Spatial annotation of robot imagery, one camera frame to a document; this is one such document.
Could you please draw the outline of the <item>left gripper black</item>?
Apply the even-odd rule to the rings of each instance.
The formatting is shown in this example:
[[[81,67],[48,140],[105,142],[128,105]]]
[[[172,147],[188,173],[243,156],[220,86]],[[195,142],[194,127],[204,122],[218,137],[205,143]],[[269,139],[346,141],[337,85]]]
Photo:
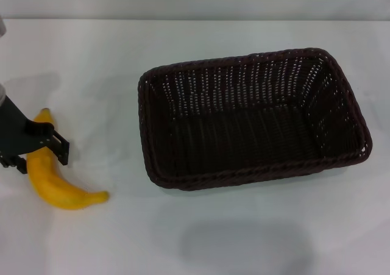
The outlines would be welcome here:
[[[27,174],[26,160],[19,155],[44,146],[54,153],[62,165],[68,164],[69,142],[55,131],[51,123],[29,120],[6,96],[1,104],[1,165]]]

